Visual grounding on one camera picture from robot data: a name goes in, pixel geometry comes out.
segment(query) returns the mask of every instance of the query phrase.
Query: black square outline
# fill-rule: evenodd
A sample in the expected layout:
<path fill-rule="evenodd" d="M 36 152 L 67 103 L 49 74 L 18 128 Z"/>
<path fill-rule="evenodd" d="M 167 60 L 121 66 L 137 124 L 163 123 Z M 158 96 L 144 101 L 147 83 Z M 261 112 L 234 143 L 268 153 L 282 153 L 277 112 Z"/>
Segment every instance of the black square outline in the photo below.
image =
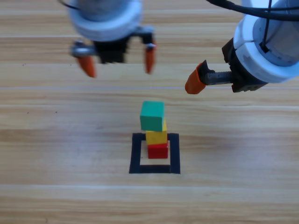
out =
<path fill-rule="evenodd" d="M 144 133 L 133 133 L 130 174 L 181 174 L 179 158 L 179 135 L 167 134 L 170 141 L 170 165 L 140 165 L 141 142 L 145 141 Z"/>

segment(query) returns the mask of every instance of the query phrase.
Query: block tower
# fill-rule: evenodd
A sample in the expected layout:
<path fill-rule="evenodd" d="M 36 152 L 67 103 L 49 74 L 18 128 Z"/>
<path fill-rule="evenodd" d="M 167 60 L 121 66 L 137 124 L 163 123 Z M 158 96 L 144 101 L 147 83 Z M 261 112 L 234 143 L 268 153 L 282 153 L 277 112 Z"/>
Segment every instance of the block tower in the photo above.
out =
<path fill-rule="evenodd" d="M 149 159 L 168 158 L 167 127 L 164 102 L 144 101 L 140 114 L 141 129 L 145 131 Z"/>

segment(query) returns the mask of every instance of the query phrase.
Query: wood grain surface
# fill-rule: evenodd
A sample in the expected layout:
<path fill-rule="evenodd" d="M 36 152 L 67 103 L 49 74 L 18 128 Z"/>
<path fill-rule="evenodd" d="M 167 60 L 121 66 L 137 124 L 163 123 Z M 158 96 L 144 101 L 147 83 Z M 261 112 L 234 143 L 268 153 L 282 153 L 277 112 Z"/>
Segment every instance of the wood grain surface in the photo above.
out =
<path fill-rule="evenodd" d="M 68 54 L 78 34 L 63 6 L 0 0 L 0 223 L 299 224 L 299 79 L 184 90 L 205 59 L 228 69 L 221 47 L 241 18 L 204 0 L 145 0 L 154 74 L 133 40 L 128 64 L 98 64 L 94 80 Z M 144 100 L 165 102 L 181 175 L 128 173 Z"/>

